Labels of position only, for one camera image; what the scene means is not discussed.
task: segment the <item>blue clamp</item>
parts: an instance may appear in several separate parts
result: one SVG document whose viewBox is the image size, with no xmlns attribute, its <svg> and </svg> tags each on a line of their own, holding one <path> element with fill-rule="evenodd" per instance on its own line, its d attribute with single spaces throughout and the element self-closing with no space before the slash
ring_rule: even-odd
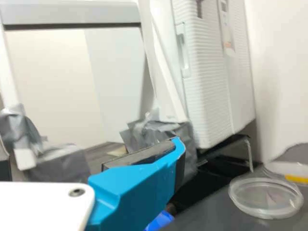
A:
<svg viewBox="0 0 308 231">
<path fill-rule="evenodd" d="M 89 177 L 95 205 L 87 231 L 142 231 L 165 208 L 185 165 L 185 145 L 178 137 L 171 141 L 175 149 L 153 163 L 114 167 Z"/>
</svg>

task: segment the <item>white panel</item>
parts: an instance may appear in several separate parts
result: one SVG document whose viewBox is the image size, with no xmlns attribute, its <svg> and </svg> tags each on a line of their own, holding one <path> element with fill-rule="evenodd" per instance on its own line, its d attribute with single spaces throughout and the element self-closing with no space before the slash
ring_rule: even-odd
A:
<svg viewBox="0 0 308 231">
<path fill-rule="evenodd" d="M 6 36 L 20 100 L 41 135 L 85 148 L 105 142 L 83 30 Z"/>
<path fill-rule="evenodd" d="M 95 88 L 107 141 L 150 111 L 153 88 L 139 28 L 86 29 Z"/>
<path fill-rule="evenodd" d="M 198 147 L 209 148 L 232 134 L 227 71 L 223 57 L 217 2 L 173 0 L 175 22 L 185 24 L 191 76 L 184 78 L 189 118 Z"/>
<path fill-rule="evenodd" d="M 94 205 L 86 184 L 0 182 L 0 188 L 0 230 L 82 231 Z M 69 196 L 75 189 L 84 193 Z"/>
<path fill-rule="evenodd" d="M 173 9 L 169 0 L 151 0 L 151 13 L 153 24 L 157 30 L 160 44 L 174 84 L 179 94 L 183 108 L 186 110 L 185 95 L 183 89 L 182 75 L 180 71 L 180 60 L 178 45 L 176 43 L 176 31 L 174 27 Z"/>
<path fill-rule="evenodd" d="M 234 132 L 255 119 L 255 102 L 248 48 L 244 0 L 229 0 L 230 29 L 235 55 L 225 53 Z"/>
<path fill-rule="evenodd" d="M 139 0 L 141 27 L 151 82 L 162 122 L 182 123 L 188 120 L 163 51 L 159 31 L 153 21 L 150 0 Z"/>
<path fill-rule="evenodd" d="M 101 0 L 1 0 L 5 25 L 139 23 L 137 4 Z"/>
<path fill-rule="evenodd" d="M 308 137 L 308 2 L 246 0 L 263 161 Z"/>
</svg>

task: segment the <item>taped object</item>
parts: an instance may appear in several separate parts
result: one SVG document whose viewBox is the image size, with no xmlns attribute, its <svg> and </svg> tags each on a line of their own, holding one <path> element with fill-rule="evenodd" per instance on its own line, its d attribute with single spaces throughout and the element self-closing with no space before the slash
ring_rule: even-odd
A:
<svg viewBox="0 0 308 231">
<path fill-rule="evenodd" d="M 37 159 L 37 166 L 24 173 L 30 181 L 87 183 L 90 168 L 84 150 L 63 144 L 45 150 Z"/>
<path fill-rule="evenodd" d="M 128 123 L 128 129 L 120 132 L 129 153 L 154 146 L 169 138 L 178 136 L 185 144 L 185 170 L 183 183 L 189 181 L 197 173 L 197 153 L 189 122 L 163 123 L 152 121 L 151 115 L 145 120 Z"/>
<path fill-rule="evenodd" d="M 10 153 L 13 149 L 13 143 L 23 137 L 28 138 L 28 143 L 24 143 L 24 147 L 20 148 L 29 148 L 36 156 L 43 153 L 41 136 L 31 119 L 25 116 L 22 104 L 0 111 L 0 135 L 5 148 Z"/>
</svg>

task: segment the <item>petri dish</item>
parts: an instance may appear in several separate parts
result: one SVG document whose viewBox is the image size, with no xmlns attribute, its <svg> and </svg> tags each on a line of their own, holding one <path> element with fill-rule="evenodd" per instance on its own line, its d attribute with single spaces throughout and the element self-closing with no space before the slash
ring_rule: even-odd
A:
<svg viewBox="0 0 308 231">
<path fill-rule="evenodd" d="M 304 202 L 295 184 L 269 178 L 234 179 L 229 185 L 229 197 L 241 211 L 263 219 L 291 217 Z"/>
</svg>

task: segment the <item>yellow label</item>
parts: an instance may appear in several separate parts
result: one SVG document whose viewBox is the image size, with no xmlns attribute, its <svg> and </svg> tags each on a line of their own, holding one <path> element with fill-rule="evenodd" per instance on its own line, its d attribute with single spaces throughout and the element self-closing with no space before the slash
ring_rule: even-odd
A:
<svg viewBox="0 0 308 231">
<path fill-rule="evenodd" d="M 302 184 L 308 184 L 308 178 L 305 177 L 296 177 L 292 175 L 285 175 L 284 176 L 286 180 L 294 181 L 297 183 L 302 183 Z"/>
</svg>

